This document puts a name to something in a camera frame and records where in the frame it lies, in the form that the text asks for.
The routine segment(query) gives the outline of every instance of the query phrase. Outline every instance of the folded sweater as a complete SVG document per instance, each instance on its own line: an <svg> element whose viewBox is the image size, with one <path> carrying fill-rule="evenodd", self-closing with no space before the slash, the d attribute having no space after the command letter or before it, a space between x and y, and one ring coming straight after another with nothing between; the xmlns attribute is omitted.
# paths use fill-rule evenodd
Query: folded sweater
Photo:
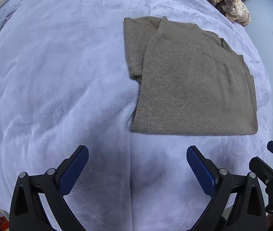
<svg viewBox="0 0 273 231"><path fill-rule="evenodd" d="M133 131L257 132L253 76L222 38L166 17L125 18L124 31L130 76L141 85Z"/></svg>

